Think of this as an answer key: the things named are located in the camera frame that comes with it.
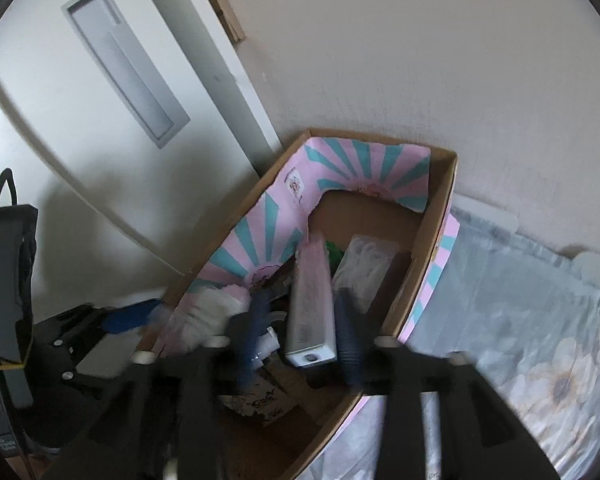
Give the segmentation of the pink paper box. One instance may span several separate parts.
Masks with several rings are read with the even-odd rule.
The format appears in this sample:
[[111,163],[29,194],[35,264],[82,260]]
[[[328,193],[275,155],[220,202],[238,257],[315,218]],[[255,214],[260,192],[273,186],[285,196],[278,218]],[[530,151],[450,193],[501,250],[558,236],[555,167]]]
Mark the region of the pink paper box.
[[299,368],[337,359],[332,278],[321,235],[311,235],[296,252],[285,356]]

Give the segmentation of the pink fluffy wristband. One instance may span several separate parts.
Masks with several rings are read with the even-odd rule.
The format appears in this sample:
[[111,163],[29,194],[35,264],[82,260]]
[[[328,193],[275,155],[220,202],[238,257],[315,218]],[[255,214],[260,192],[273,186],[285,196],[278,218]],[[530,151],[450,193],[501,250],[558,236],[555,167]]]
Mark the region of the pink fluffy wristband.
[[248,311],[250,293],[238,285],[202,286],[186,292],[171,313],[159,318],[160,333],[152,351],[168,356],[187,353],[210,338],[222,336],[228,321]]

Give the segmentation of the pink teal cardboard box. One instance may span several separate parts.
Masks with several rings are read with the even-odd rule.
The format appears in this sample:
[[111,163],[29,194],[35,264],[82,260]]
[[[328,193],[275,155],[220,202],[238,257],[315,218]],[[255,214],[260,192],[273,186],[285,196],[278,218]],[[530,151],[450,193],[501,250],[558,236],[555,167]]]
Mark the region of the pink teal cardboard box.
[[[460,226],[450,213],[457,156],[378,134],[310,129],[248,194],[193,267],[166,293],[166,326],[145,344],[175,351],[178,319],[206,288],[256,290],[284,278],[302,240],[322,234],[332,274],[375,326],[405,340],[436,288]],[[384,402],[311,388],[270,359],[221,422],[232,479],[295,479],[329,455],[358,460],[373,446]]]

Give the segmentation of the white spray pump bottle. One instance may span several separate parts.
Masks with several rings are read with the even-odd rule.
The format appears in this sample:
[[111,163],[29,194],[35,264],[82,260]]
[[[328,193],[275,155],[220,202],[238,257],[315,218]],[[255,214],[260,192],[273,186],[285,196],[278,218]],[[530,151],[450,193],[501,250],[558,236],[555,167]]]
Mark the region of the white spray pump bottle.
[[252,367],[255,370],[261,367],[264,361],[280,348],[276,330],[285,327],[286,317],[287,313],[283,311],[274,311],[268,316],[265,330],[258,338],[256,353],[251,360]]

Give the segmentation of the green white toy figure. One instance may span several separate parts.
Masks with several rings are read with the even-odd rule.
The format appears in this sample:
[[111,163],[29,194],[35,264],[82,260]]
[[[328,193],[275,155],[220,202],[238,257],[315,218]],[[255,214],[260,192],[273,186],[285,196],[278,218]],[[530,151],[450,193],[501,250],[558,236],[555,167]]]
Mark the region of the green white toy figure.
[[333,242],[326,242],[325,247],[327,252],[330,275],[334,276],[338,270],[338,266],[340,266],[340,262],[342,261],[344,251],[341,250]]

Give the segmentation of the white floral small box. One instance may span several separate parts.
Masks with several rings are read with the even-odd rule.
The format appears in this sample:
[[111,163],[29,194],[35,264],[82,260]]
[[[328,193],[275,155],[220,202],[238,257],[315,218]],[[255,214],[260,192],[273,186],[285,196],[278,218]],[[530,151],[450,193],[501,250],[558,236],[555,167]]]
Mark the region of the white floral small box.
[[281,386],[259,375],[249,387],[238,394],[220,396],[222,404],[247,422],[267,427],[294,414],[306,416],[306,411]]

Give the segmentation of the black hanging bag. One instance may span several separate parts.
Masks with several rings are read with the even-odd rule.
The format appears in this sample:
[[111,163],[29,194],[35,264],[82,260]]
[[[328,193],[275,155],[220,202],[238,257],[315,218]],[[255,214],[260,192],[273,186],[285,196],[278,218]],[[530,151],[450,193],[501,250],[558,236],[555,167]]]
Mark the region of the black hanging bag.
[[31,282],[38,210],[20,205],[9,168],[0,174],[0,452],[27,451],[18,412],[32,404],[24,367],[33,342]]

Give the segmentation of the floral light blue cloth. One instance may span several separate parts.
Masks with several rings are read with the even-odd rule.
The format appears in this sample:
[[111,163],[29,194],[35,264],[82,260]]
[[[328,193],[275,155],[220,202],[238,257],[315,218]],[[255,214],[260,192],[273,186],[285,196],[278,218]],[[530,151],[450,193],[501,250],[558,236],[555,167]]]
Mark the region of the floral light blue cloth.
[[564,479],[600,469],[600,286],[573,262],[463,209],[415,351],[469,354]]

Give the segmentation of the white tray lid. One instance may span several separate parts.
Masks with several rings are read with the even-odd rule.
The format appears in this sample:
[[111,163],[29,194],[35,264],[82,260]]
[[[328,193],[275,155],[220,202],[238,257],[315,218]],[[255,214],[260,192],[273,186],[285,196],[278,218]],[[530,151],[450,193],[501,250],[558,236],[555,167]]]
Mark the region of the white tray lid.
[[585,281],[600,287],[600,254],[598,252],[593,252],[583,246],[571,245],[565,247],[560,253],[573,262]]

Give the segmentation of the white sliding door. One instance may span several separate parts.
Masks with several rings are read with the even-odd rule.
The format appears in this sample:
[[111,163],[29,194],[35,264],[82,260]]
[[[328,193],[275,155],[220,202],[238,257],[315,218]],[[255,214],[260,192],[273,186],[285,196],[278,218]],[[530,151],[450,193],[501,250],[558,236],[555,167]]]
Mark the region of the white sliding door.
[[0,172],[38,210],[33,313],[155,296],[280,142],[209,0],[12,0]]

